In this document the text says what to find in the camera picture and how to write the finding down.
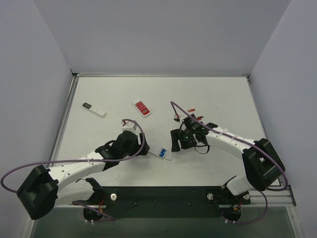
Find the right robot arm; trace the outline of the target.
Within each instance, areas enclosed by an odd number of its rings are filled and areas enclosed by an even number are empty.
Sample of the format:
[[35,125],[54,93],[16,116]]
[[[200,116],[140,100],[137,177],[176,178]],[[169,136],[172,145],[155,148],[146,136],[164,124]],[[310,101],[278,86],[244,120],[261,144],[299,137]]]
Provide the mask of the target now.
[[171,151],[179,152],[197,147],[221,149],[242,160],[245,175],[235,176],[225,183],[225,188],[238,196],[251,189],[264,191],[280,176],[285,176],[285,166],[269,140],[250,140],[234,135],[214,123],[202,124],[191,117],[178,119],[179,128],[171,130]]

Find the red remote control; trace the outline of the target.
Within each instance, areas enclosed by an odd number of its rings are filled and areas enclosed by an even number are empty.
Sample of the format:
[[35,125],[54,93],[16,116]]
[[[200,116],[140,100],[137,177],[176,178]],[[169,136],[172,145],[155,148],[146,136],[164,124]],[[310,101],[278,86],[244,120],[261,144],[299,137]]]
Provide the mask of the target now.
[[144,104],[142,100],[134,100],[132,104],[143,118],[147,118],[152,114],[152,111]]

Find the aluminium front rail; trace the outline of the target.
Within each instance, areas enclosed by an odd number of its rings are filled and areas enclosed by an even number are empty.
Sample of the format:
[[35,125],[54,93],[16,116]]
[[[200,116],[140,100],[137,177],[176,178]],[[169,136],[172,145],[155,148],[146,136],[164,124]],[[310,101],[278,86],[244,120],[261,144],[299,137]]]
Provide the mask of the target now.
[[[263,191],[265,194],[268,204],[270,206],[296,206],[296,202],[291,189],[285,191]],[[84,182],[83,184],[71,184],[61,191],[57,192],[57,199],[54,202],[54,206],[59,205],[71,205],[72,201],[75,200],[87,200],[93,194],[91,185]],[[260,204],[264,202],[264,196],[259,191],[254,189],[249,191],[251,203]]]

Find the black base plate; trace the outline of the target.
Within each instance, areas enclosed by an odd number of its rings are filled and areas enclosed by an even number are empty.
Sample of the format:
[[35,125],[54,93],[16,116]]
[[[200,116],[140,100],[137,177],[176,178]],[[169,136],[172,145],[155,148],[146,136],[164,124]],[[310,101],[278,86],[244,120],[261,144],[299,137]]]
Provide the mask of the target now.
[[233,196],[223,186],[102,186],[84,201],[115,219],[217,218],[250,203],[247,192]]

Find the slim white remote control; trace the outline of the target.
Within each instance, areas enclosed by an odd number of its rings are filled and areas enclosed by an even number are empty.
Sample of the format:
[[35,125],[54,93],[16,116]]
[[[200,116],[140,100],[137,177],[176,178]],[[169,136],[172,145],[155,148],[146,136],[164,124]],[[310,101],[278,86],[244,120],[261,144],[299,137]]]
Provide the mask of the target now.
[[101,118],[104,118],[106,116],[106,112],[101,110],[101,109],[98,109],[94,106],[92,106],[91,104],[87,103],[87,102],[84,102],[83,105],[82,105],[83,108],[87,109],[88,111],[90,111],[91,113],[95,114],[95,115],[98,115],[99,117]]

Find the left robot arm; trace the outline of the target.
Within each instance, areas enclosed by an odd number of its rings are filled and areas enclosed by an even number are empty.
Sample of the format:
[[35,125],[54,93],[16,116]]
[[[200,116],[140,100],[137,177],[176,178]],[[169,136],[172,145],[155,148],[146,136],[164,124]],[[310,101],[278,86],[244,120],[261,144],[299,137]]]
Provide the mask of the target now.
[[90,154],[61,166],[32,169],[17,191],[17,196],[32,220],[45,216],[56,205],[60,192],[67,185],[90,174],[103,172],[132,156],[145,156],[150,150],[145,136],[122,132],[116,140],[95,149]]

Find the white battery cover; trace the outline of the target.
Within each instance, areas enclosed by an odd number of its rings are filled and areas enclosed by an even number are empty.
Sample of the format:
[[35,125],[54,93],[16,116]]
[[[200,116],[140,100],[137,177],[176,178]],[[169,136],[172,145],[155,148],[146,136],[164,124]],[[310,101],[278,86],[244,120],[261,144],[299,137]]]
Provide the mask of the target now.
[[168,153],[165,156],[165,159],[168,160],[168,161],[172,161],[172,158],[173,158],[173,153]]

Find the white grey-faced remote control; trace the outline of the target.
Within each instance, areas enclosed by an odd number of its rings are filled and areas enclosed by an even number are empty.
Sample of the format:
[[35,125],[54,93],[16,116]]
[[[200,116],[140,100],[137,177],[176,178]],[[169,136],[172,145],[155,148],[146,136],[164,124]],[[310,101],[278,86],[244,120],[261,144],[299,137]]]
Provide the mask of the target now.
[[151,147],[149,153],[162,160],[172,161],[173,153],[164,147]]

